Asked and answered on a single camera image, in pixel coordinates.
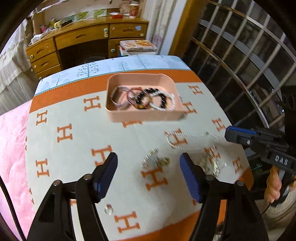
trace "wall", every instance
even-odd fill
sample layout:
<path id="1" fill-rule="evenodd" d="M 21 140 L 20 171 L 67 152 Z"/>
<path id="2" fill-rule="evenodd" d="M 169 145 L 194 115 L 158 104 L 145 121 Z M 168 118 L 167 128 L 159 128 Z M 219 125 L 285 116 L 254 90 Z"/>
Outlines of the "wall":
<path id="1" fill-rule="evenodd" d="M 166 32 L 160 55 L 168 55 L 187 0 L 177 0 Z"/>
<path id="2" fill-rule="evenodd" d="M 45 11 L 45 23 L 48 24 L 52 18 L 60 20 L 73 14 L 94 9 L 119 8 L 120 3 L 121 0 L 113 0 L 112 4 L 109 4 L 109 0 L 69 0 L 47 9 Z"/>

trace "human hand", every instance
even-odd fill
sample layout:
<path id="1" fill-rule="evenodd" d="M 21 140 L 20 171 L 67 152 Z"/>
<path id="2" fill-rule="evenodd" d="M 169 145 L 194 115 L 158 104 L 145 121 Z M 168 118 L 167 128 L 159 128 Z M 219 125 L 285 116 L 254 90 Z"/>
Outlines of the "human hand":
<path id="1" fill-rule="evenodd" d="M 290 191 L 296 188 L 296 181 L 290 184 Z M 270 169 L 270 175 L 267 179 L 267 188 L 264 193 L 265 199 L 269 203 L 273 203 L 275 200 L 279 199 L 281 190 L 281 180 L 279 178 L 279 169 L 273 166 Z"/>

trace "pink blanket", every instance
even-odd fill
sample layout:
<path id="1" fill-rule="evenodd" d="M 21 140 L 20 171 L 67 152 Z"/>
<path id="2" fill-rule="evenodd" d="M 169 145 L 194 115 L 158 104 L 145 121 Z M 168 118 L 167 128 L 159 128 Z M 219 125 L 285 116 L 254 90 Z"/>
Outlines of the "pink blanket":
<path id="1" fill-rule="evenodd" d="M 0 116 L 0 176 L 10 194 L 25 236 L 28 235 L 35 215 L 25 167 L 25 139 L 31 103 L 32 100 Z M 1 189 L 0 213 L 20 239 Z"/>

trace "pink tray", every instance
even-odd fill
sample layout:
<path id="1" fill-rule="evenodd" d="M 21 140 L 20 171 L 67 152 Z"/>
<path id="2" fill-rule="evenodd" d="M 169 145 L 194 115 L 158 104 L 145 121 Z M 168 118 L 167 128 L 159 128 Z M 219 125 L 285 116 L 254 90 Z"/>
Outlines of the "pink tray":
<path id="1" fill-rule="evenodd" d="M 117 86 L 126 86 L 129 88 L 141 87 L 143 89 L 158 88 L 159 90 L 174 95 L 175 109 L 171 111 L 159 111 L 152 108 L 149 108 L 147 110 L 139 110 L 130 105 L 127 109 L 118 110 L 110 99 L 112 91 Z M 153 104 L 159 106 L 160 97 L 153 98 Z M 169 98 L 167 98 L 167 109 L 170 109 L 171 106 L 172 102 Z M 176 90 L 175 83 L 170 77 L 166 76 L 165 74 L 120 73 L 112 75 L 107 82 L 106 110 L 108 118 L 112 122 L 175 121 L 179 120 L 184 115 L 183 105 Z"/>

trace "wooden door frame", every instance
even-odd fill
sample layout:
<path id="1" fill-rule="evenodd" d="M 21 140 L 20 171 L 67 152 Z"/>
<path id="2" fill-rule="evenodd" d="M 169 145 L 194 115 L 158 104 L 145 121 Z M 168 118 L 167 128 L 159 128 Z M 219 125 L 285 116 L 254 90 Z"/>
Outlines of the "wooden door frame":
<path id="1" fill-rule="evenodd" d="M 183 58 L 196 27 L 201 19 L 207 0 L 187 0 L 176 30 L 169 55 Z"/>

